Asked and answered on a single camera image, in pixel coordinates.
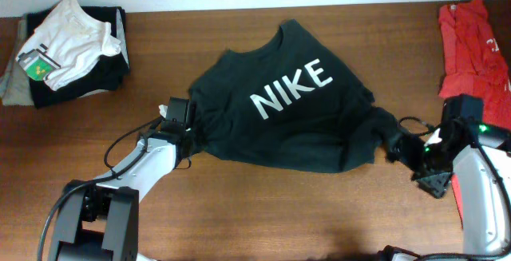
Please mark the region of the dark green Nike t-shirt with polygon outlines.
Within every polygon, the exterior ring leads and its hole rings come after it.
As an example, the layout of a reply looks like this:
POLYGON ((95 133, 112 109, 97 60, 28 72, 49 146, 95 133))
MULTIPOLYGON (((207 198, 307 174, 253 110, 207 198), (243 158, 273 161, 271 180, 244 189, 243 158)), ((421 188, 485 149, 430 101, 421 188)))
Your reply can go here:
POLYGON ((259 49, 225 52, 189 95, 195 149, 221 160, 339 173, 400 137, 395 117, 296 20, 259 49))

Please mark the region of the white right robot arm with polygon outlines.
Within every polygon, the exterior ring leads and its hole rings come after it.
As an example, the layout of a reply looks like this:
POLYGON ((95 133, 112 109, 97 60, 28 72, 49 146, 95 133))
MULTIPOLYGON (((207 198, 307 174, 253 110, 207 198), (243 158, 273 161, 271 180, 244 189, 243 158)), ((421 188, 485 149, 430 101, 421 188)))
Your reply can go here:
POLYGON ((422 134, 401 128, 390 160, 412 170, 412 181, 442 198, 458 190, 461 253, 419 255, 387 246, 379 260, 508 260, 510 258, 510 131, 482 120, 483 101, 461 94, 445 100, 442 121, 422 134))

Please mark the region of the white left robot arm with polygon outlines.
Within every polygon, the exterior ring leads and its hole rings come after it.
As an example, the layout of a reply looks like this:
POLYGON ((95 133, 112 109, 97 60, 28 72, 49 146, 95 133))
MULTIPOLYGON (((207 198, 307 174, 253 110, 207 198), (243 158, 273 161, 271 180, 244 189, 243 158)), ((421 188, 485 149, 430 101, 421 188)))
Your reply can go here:
POLYGON ((134 150, 107 173, 72 180, 50 210, 50 260, 134 260, 139 252, 139 204, 156 183, 190 156, 192 114, 168 109, 137 128, 134 150))

